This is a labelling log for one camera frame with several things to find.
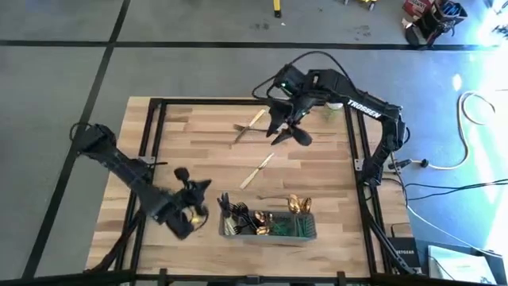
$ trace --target gold knife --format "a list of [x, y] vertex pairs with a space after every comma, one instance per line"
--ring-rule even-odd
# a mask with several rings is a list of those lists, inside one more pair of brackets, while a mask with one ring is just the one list
[[261, 116], [263, 116], [263, 114], [265, 112], [266, 112], [266, 110], [260, 110], [260, 112], [258, 112], [256, 114], [256, 116], [254, 116], [254, 118], [251, 120], [251, 122], [240, 132], [240, 134], [238, 134], [238, 136], [235, 138], [235, 141], [233, 142], [233, 144], [238, 143], [240, 138], [242, 138], [242, 136], [244, 136], [245, 132], [247, 132], [249, 129], [251, 129], [251, 127], [254, 125], [254, 123], [256, 123], [256, 121], [258, 121], [261, 118]]
[[259, 172], [261, 169], [263, 169], [264, 167], [266, 167], [266, 165], [268, 164], [268, 161], [270, 161], [270, 159], [275, 155], [275, 153], [271, 153], [270, 155], [268, 155], [268, 157], [266, 159], [264, 159], [263, 163], [261, 163], [257, 168], [256, 170], [254, 170], [254, 172], [252, 172], [248, 177], [247, 179], [244, 180], [244, 182], [240, 185], [240, 189], [243, 190], [245, 189], [252, 181], [252, 179], [254, 179], [254, 177], [257, 175], [257, 172]]

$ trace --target gold spoon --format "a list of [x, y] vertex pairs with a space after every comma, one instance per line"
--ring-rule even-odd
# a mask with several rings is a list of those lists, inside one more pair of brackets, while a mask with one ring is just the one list
[[259, 220], [261, 223], [265, 223], [267, 218], [266, 218], [266, 215], [261, 212], [261, 211], [255, 211], [254, 212], [254, 216], [256, 217], [257, 220]]
[[267, 226], [260, 226], [256, 230], [257, 235], [268, 235], [269, 232], [270, 232], [270, 229], [268, 229]]
[[301, 209], [303, 214], [310, 213], [310, 207], [312, 206], [312, 199], [311, 198], [305, 198], [303, 202], [301, 203]]
[[292, 214], [299, 214], [301, 209], [298, 196], [293, 194], [289, 195], [289, 198], [287, 199], [287, 207]]

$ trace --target black cable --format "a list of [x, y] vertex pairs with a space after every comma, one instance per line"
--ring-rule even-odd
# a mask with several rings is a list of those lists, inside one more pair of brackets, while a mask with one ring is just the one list
[[[345, 78], [348, 80], [348, 83], [351, 85], [351, 88], [360, 96], [362, 96], [359, 92], [358, 92], [358, 89], [356, 88], [354, 82], [351, 80], [351, 78], [349, 77], [349, 74], [346, 72], [346, 70], [344, 69], [344, 67], [342, 67], [341, 63], [339, 63], [332, 55], [330, 55], [329, 53], [327, 52], [323, 52], [323, 51], [310, 51], [310, 52], [305, 52], [303, 53], [302, 55], [300, 56], [297, 56], [296, 58], [294, 58], [294, 60], [292, 60], [291, 62], [289, 62], [289, 64], [294, 64], [296, 63], [297, 61], [301, 60], [302, 58], [308, 56], [308, 55], [313, 55], [313, 54], [320, 54], [320, 55], [323, 55], [323, 56], [326, 56], [328, 58], [331, 59], [332, 62], [335, 63], [336, 66], [339, 67], [339, 69], [341, 70], [341, 72], [344, 74]], [[264, 80], [262, 83], [260, 83], [257, 87], [254, 87], [254, 89], [252, 90], [252, 97], [255, 98], [255, 99], [264, 99], [264, 98], [261, 98], [260, 96], [256, 95], [256, 91], [262, 87], [263, 85], [267, 84], [270, 80], [274, 79], [276, 77], [276, 75], [273, 75], [272, 77], [270, 77], [269, 79], [266, 79]]]
[[439, 188], [439, 189], [456, 190], [458, 188], [475, 188], [477, 186], [478, 187], [482, 187], [484, 185], [497, 184], [497, 183], [505, 183], [505, 182], [508, 182], [508, 179], [500, 179], [500, 180], [495, 180], [495, 181], [487, 182], [487, 183], [470, 184], [470, 185], [466, 185], [466, 186], [462, 186], [462, 187], [445, 187], [445, 186], [436, 186], [436, 185], [428, 185], [428, 184], [416, 184], [416, 183], [409, 183], [409, 184], [406, 185], [406, 187], [409, 187], [409, 186], [419, 186], [419, 187], [431, 187], [431, 188]]
[[431, 194], [431, 195], [424, 195], [424, 196], [421, 196], [421, 197], [417, 197], [417, 198], [412, 198], [412, 199], [408, 199], [409, 201], [415, 201], [415, 200], [419, 200], [419, 199], [428, 199], [428, 198], [431, 198], [431, 197], [434, 197], [434, 196], [439, 196], [439, 195], [449, 195], [449, 194], [452, 194], [454, 192], [457, 192], [457, 191], [464, 191], [464, 190], [469, 190], [469, 189], [473, 189], [473, 188], [478, 188], [478, 187], [488, 187], [488, 186], [504, 186], [504, 185], [508, 185], [508, 183], [499, 183], [499, 184], [486, 184], [486, 185], [483, 185], [483, 186], [476, 186], [476, 187], [467, 187], [467, 188], [457, 188], [455, 190], [451, 190], [451, 191], [447, 191], [447, 192], [443, 192], [443, 193], [436, 193], [436, 194]]
[[[419, 253], [423, 254], [423, 256], [425, 256], [425, 253], [424, 253], [423, 251], [421, 251], [421, 250], [419, 250], [419, 249], [416, 249], [416, 250], [417, 250]], [[434, 261], [436, 262], [437, 266], [438, 266], [439, 268], [441, 268], [441, 269], [444, 271], [444, 273], [446, 273], [448, 276], [450, 276], [450, 278], [452, 278], [452, 280], [455, 280], [455, 278], [453, 278], [453, 276], [451, 276], [451, 275], [450, 275], [450, 273], [448, 273], [448, 271], [446, 271], [445, 267], [443, 267], [443, 265], [441, 265], [441, 264], [439, 263], [439, 261], [438, 261], [436, 258], [434, 258], [434, 257], [430, 256], [429, 254], [427, 254], [426, 256], [427, 256], [428, 258], [432, 258], [432, 259], [434, 259]]]
[[390, 182], [395, 182], [397, 183], [399, 186], [402, 186], [402, 183], [397, 181], [396, 179], [393, 179], [393, 178], [382, 178], [381, 180], [389, 180]]
[[[390, 153], [390, 157], [391, 157], [391, 161], [395, 162], [395, 158], [394, 158], [393, 152]], [[407, 208], [409, 202], [408, 202], [408, 199], [407, 199], [406, 185], [404, 184], [404, 181], [402, 180], [402, 176], [400, 175], [400, 172], [398, 171], [398, 168], [395, 168], [394, 170], [395, 170], [395, 175], [397, 175], [398, 181], [400, 182], [400, 186], [402, 188], [402, 194], [404, 195], [405, 207]]]
[[[192, 219], [194, 218], [194, 212], [192, 211], [191, 208], [189, 208], [189, 211], [190, 211], [190, 214], [191, 214], [189, 222], [192, 222]], [[209, 215], [210, 215], [210, 212], [207, 209], [206, 215], [205, 215], [205, 220], [203, 220], [203, 222], [198, 227], [196, 227], [193, 231], [196, 231], [196, 230], [199, 230], [200, 228], [202, 228], [205, 225], [205, 223], [208, 221]]]
[[436, 193], [436, 194], [431, 194], [431, 195], [424, 195], [421, 197], [408, 199], [409, 201], [413, 201], [413, 200], [419, 200], [419, 199], [428, 199], [433, 196], [449, 195], [449, 194], [452, 194], [457, 191], [470, 190], [470, 189], [474, 189], [474, 188], [478, 188], [478, 187], [504, 186], [507, 184], [508, 184], [508, 179], [501, 179], [501, 180], [496, 180], [493, 182], [471, 184], [471, 185], [466, 185], [466, 186], [462, 186], [462, 187], [445, 187], [445, 186], [434, 186], [434, 185], [427, 185], [427, 184], [407, 184], [405, 187], [419, 186], [419, 187], [430, 187], [430, 188], [451, 190], [451, 191], [447, 191], [447, 192]]
[[411, 138], [411, 130], [407, 126], [406, 126], [406, 131], [407, 131], [407, 138], [404, 140], [404, 144], [407, 143]]

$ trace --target wooden table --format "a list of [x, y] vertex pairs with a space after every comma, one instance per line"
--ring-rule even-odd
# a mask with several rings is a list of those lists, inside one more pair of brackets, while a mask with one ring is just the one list
[[[144, 129], [150, 98], [129, 100], [117, 146], [127, 156], [136, 157]], [[183, 105], [167, 106], [154, 184], [179, 190], [182, 185], [174, 168], [187, 167], [194, 180], [211, 178], [206, 191], [210, 208], [208, 223], [180, 241], [166, 226], [147, 221], [138, 272], [171, 274], [259, 276], [336, 276], [369, 277], [352, 157], [344, 111], [331, 116], [315, 107], [302, 121], [314, 142], [302, 147], [294, 140], [270, 146], [273, 137], [248, 132], [240, 143], [231, 145], [237, 135], [233, 123], [247, 125], [265, 106]], [[267, 128], [264, 115], [255, 128]], [[373, 147], [380, 136], [377, 122], [367, 120]], [[270, 153], [275, 155], [243, 191], [242, 181]], [[252, 209], [285, 211], [281, 199], [258, 200], [257, 195], [288, 195], [313, 199], [312, 213], [317, 223], [317, 239], [311, 242], [257, 242], [224, 238], [218, 233], [219, 206], [216, 198], [227, 191], [234, 203], [245, 202]], [[396, 184], [386, 182], [379, 189], [384, 222], [408, 222], [402, 194]], [[121, 233], [129, 189], [110, 175], [87, 268], [96, 265]], [[398, 228], [410, 234], [409, 229]], [[382, 271], [379, 246], [374, 239], [376, 262]], [[128, 248], [127, 259], [132, 252]]]

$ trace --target concrete floor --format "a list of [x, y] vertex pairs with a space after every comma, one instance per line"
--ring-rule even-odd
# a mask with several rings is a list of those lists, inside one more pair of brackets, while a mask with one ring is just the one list
[[[283, 18], [272, 17], [270, 1], [132, 0], [120, 41], [263, 41], [404, 44], [402, 1], [380, 1], [368, 12], [356, 2], [283, 1]], [[470, 17], [437, 44], [485, 44], [487, 9], [463, 1]], [[122, 0], [0, 2], [0, 40], [107, 41]], [[302, 49], [116, 48], [94, 106], [91, 122], [120, 129], [129, 96], [249, 96], [250, 90]], [[78, 121], [104, 48], [0, 47], [0, 279], [19, 277], [70, 146], [68, 128]], [[356, 85], [404, 106], [410, 142], [399, 158], [428, 158], [453, 164], [464, 154], [457, 133], [456, 99], [470, 89], [501, 86], [501, 52], [404, 52], [331, 50]], [[302, 69], [330, 66], [312, 56]], [[454, 87], [460, 78], [461, 86]], [[498, 112], [506, 101], [498, 100]], [[483, 110], [472, 108], [477, 116]], [[406, 183], [463, 185], [502, 179], [508, 138], [501, 124], [465, 123], [471, 159], [462, 168], [438, 172], [409, 167]], [[78, 159], [37, 275], [80, 272], [87, 259], [106, 185], [106, 170]], [[501, 187], [417, 201], [421, 216], [478, 247], [508, 253], [502, 218], [508, 195]], [[430, 190], [412, 188], [410, 195]], [[417, 218], [418, 239], [460, 244]]]

